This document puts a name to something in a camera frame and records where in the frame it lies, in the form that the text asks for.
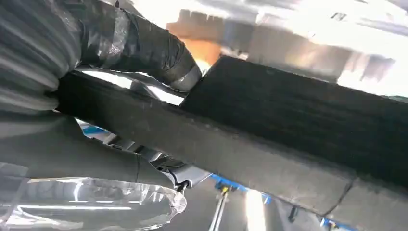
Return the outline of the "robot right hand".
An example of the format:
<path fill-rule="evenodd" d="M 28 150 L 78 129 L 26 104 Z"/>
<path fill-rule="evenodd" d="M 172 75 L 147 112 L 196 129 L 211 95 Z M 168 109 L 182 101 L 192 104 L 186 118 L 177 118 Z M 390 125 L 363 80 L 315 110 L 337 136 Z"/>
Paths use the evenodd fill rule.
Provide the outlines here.
<path fill-rule="evenodd" d="M 184 195 L 139 154 L 88 138 L 55 92 L 80 64 L 145 72 L 183 93 L 201 78 L 175 35 L 102 0 L 0 3 L 0 228 L 153 230 Z"/>

